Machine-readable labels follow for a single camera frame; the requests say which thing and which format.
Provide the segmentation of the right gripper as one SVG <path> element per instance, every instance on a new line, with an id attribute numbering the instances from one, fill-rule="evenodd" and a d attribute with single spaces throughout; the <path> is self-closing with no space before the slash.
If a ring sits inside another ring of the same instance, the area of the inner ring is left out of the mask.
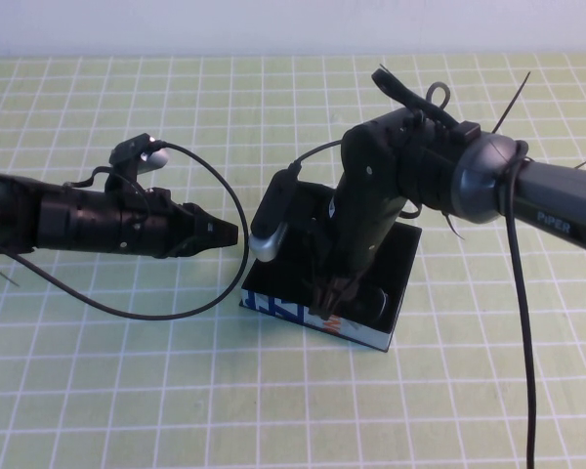
<path id="1" fill-rule="evenodd" d="M 398 109 L 351 128 L 341 139 L 343 174 L 329 209 L 333 237 L 328 271 L 339 277 L 313 287 L 310 315 L 330 318 L 335 305 L 351 303 L 364 272 L 406 203 L 398 188 L 398 146 L 405 138 L 403 120 L 412 113 Z"/>

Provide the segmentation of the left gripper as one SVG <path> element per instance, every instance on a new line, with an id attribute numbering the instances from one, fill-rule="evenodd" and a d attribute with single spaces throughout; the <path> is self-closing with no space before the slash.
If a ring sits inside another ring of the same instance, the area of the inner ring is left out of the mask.
<path id="1" fill-rule="evenodd" d="M 192 257 L 210 249 L 234 246 L 238 226 L 219 219 L 194 203 L 177 203 L 162 188 L 145 198 L 126 198 L 119 252 L 156 259 Z"/>

